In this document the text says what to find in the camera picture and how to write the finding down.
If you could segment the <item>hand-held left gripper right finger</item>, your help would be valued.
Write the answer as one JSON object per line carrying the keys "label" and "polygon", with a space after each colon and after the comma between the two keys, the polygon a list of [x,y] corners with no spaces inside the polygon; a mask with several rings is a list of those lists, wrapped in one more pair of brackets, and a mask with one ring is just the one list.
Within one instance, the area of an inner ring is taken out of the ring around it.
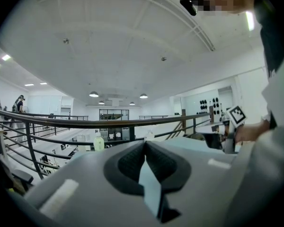
{"label": "hand-held left gripper right finger", "polygon": [[147,223],[226,223],[235,194],[235,154],[146,142],[151,183]]}

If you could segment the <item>person's black printed top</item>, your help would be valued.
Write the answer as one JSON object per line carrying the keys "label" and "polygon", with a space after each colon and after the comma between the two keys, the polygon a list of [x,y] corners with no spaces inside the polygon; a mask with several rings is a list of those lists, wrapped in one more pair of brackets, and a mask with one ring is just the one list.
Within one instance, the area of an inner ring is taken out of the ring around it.
{"label": "person's black printed top", "polygon": [[271,78],[284,62],[284,0],[254,0],[254,13],[261,25],[267,76]]}

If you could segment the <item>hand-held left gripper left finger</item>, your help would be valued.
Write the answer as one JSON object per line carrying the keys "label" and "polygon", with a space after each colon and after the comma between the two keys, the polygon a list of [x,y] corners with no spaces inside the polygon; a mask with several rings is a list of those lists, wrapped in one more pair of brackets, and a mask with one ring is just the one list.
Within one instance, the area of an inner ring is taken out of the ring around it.
{"label": "hand-held left gripper left finger", "polygon": [[145,205],[139,175],[127,177],[134,158],[119,170],[118,160],[143,146],[142,141],[75,156],[25,195],[26,201],[60,227],[158,227]]}

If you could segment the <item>long ceiling light tube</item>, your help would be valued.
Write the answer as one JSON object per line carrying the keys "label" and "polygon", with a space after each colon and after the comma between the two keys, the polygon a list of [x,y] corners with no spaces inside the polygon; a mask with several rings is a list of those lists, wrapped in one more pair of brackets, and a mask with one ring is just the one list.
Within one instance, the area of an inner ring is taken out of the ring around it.
{"label": "long ceiling light tube", "polygon": [[245,14],[248,23],[248,29],[249,31],[253,31],[255,29],[254,15],[251,11],[246,11]]}

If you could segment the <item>pale green drink bottle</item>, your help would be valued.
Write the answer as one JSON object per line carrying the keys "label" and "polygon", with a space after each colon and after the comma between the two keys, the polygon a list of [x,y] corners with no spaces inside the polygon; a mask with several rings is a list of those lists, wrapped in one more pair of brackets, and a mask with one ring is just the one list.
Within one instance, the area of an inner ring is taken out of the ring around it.
{"label": "pale green drink bottle", "polygon": [[101,137],[100,132],[95,133],[95,138],[93,141],[93,146],[95,151],[102,151],[105,149],[104,139]]}

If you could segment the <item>black mesh office chair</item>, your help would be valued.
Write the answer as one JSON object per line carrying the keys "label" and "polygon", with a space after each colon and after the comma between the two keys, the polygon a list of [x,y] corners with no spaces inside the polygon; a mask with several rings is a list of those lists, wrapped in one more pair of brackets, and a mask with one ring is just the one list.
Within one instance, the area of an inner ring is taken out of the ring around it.
{"label": "black mesh office chair", "polygon": [[11,192],[25,195],[33,186],[33,176],[18,170],[12,169],[8,161],[0,154],[0,185]]}

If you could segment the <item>black metal railing wooden handrail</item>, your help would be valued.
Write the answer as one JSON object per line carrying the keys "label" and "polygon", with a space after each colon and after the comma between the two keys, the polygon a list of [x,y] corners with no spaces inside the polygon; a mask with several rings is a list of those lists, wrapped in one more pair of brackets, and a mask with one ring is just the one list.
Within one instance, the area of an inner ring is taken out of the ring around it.
{"label": "black metal railing wooden handrail", "polygon": [[105,143],[105,145],[118,145],[122,143],[132,142],[136,140],[142,140],[142,138],[136,138],[135,137],[135,127],[141,127],[141,126],[149,126],[149,125],[160,125],[160,124],[166,124],[166,123],[174,123],[177,122],[177,126],[174,130],[165,132],[162,134],[155,135],[156,138],[167,136],[170,138],[171,136],[177,135],[180,131],[185,131],[186,129],[193,128],[195,129],[198,125],[196,123],[197,118],[202,118],[204,116],[209,116],[210,119],[206,120],[205,122],[212,122],[213,121],[213,113],[204,113],[204,114],[197,114],[197,115],[190,115],[190,116],[180,116],[180,117],[171,117],[171,118],[158,118],[158,119],[149,119],[149,120],[131,120],[131,121],[86,121],[86,120],[59,120],[56,118],[56,115],[48,115],[47,118],[44,117],[43,114],[26,114],[26,113],[13,113],[13,112],[7,112],[0,110],[0,116],[7,117],[9,119],[13,119],[12,123],[22,122],[24,126],[24,132],[21,132],[17,129],[11,128],[8,125],[3,124],[3,122],[0,121],[0,127],[7,128],[10,131],[14,131],[16,133],[19,133],[27,138],[28,146],[25,146],[21,142],[17,142],[14,139],[4,135],[3,137],[14,142],[14,144],[19,145],[23,148],[26,148],[30,152],[30,158],[20,154],[19,152],[15,152],[16,154],[20,155],[22,158],[25,158],[29,161],[31,161],[34,165],[33,168],[30,166],[20,162],[13,156],[9,156],[14,161],[18,162],[19,164],[23,165],[27,169],[36,172],[41,179],[44,178],[44,176],[47,176],[48,174],[46,172],[43,172],[40,168],[40,166],[47,167],[50,169],[59,169],[58,166],[53,166],[47,163],[42,163],[40,161],[36,160],[35,153],[40,153],[42,155],[56,157],[60,159],[71,159],[70,156],[66,155],[57,155],[54,153],[48,153],[42,150],[38,150],[33,148],[32,142],[36,142],[36,140],[39,141],[46,141],[50,143],[55,144],[62,144],[62,145],[84,145],[84,146],[93,146],[92,142],[68,142],[68,141],[62,141],[62,140],[52,140],[52,139],[46,139],[39,136],[36,136],[35,127],[36,126],[49,126],[53,127],[55,130],[57,128],[61,128],[63,131],[70,130],[70,129],[115,129],[115,128],[128,128],[129,129],[129,139],[128,140],[117,140],[117,141],[108,141]]}

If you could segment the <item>group of black wall-hung devices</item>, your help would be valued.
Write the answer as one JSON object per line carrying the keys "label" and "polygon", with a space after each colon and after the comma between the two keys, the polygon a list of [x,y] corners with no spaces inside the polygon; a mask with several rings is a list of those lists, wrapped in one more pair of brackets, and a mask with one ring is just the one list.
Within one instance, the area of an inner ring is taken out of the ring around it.
{"label": "group of black wall-hung devices", "polygon": [[214,115],[219,115],[222,112],[218,97],[200,100],[199,104],[196,114],[206,114],[213,111]]}

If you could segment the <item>black balcony railing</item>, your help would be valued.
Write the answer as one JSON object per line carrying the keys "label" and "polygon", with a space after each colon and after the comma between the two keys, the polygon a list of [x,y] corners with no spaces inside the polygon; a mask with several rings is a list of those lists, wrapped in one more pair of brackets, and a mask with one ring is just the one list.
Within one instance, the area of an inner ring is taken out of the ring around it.
{"label": "black balcony railing", "polygon": [[140,115],[139,120],[153,120],[167,118],[168,115]]}
{"label": "black balcony railing", "polygon": [[75,120],[75,121],[88,121],[88,115],[56,115],[56,114],[34,114],[24,113],[24,115],[40,118],[59,119],[59,120]]}

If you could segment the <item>person's right forearm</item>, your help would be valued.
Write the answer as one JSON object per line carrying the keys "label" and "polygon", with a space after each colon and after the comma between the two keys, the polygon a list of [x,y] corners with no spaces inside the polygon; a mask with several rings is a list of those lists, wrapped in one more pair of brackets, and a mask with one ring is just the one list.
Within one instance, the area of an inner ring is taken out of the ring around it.
{"label": "person's right forearm", "polygon": [[258,137],[267,132],[269,128],[270,122],[267,120],[253,125],[241,125],[236,129],[235,142],[256,141]]}

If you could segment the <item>black-framed glass partition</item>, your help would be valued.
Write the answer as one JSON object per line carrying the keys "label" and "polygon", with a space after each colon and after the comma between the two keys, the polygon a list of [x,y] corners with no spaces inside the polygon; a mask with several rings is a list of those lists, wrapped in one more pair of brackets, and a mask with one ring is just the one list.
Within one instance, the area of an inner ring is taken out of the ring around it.
{"label": "black-framed glass partition", "polygon": [[129,110],[100,109],[99,119],[101,121],[127,121],[129,120]]}

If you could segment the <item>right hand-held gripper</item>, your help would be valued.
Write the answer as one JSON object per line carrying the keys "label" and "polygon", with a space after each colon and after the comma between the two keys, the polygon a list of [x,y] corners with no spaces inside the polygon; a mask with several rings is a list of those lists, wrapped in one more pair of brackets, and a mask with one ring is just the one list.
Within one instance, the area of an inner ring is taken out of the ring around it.
{"label": "right hand-held gripper", "polygon": [[[229,108],[226,111],[229,123],[228,136],[224,142],[224,153],[234,153],[235,152],[235,135],[236,129],[244,124],[247,117],[243,110],[237,105]],[[195,128],[196,133],[201,134],[225,134],[226,129],[223,123],[212,123],[203,126],[198,126]]]}

